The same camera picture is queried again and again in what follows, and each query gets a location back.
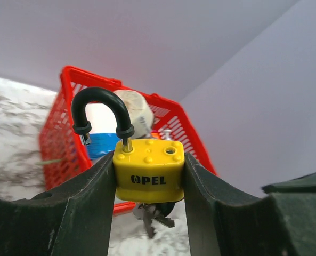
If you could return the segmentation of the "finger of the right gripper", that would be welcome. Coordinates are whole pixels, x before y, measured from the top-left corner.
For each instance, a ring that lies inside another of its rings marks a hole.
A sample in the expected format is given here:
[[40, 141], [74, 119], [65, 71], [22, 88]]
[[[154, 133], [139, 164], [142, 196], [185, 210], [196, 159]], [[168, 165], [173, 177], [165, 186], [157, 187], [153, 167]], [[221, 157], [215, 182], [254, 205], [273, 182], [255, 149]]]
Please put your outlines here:
[[266, 193], [316, 193], [316, 172], [262, 187]]

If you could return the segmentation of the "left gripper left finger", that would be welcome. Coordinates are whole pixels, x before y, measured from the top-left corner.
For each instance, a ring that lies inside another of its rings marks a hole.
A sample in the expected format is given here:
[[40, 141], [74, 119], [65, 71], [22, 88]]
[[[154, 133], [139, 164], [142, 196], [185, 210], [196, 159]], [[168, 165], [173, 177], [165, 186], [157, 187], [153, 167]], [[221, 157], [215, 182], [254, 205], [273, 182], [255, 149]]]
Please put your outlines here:
[[108, 153], [32, 199], [0, 199], [0, 255], [107, 255], [115, 188]]

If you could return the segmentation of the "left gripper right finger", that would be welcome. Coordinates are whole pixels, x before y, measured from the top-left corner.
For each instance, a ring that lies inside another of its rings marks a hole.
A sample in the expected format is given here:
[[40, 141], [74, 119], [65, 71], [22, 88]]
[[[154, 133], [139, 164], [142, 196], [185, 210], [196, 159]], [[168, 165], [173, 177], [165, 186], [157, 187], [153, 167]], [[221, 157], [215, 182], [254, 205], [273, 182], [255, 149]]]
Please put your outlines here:
[[191, 154], [183, 171], [192, 255], [316, 255], [316, 193], [252, 196]]

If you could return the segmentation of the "yellow black padlock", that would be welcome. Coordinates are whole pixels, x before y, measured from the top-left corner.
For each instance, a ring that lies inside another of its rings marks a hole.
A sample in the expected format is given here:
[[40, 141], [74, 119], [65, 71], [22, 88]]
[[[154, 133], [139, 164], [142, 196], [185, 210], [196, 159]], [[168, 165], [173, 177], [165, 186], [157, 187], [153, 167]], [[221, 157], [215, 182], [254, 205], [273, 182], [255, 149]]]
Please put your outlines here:
[[91, 143], [91, 122], [86, 116], [89, 103], [102, 103], [114, 114], [120, 139], [113, 152], [116, 197], [147, 204], [178, 202], [184, 197], [182, 172], [184, 146], [179, 141], [132, 139], [135, 133], [128, 109], [115, 93], [101, 87], [79, 91], [71, 103], [74, 132], [83, 145]]

